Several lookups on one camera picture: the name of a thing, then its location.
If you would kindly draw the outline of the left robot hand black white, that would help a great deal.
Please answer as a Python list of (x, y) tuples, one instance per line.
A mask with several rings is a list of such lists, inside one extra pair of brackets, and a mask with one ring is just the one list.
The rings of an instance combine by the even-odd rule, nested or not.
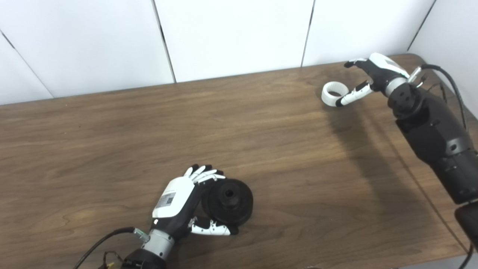
[(235, 225), (215, 220), (202, 221), (195, 216), (196, 208), (213, 184), (227, 177), (211, 165), (193, 164), (184, 175), (172, 179), (152, 212), (151, 230), (166, 233), (175, 242), (190, 233), (201, 235), (237, 235)]

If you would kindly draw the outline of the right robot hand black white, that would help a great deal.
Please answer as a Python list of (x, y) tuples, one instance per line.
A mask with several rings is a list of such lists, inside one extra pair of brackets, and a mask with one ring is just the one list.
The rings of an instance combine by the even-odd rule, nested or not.
[(351, 92), (340, 97), (336, 106), (341, 107), (355, 102), (372, 92), (382, 92), (389, 96), (401, 84), (407, 83), (410, 75), (395, 61), (381, 53), (372, 53), (369, 58), (359, 58), (347, 61), (345, 68), (357, 67), (370, 78), (355, 87)]

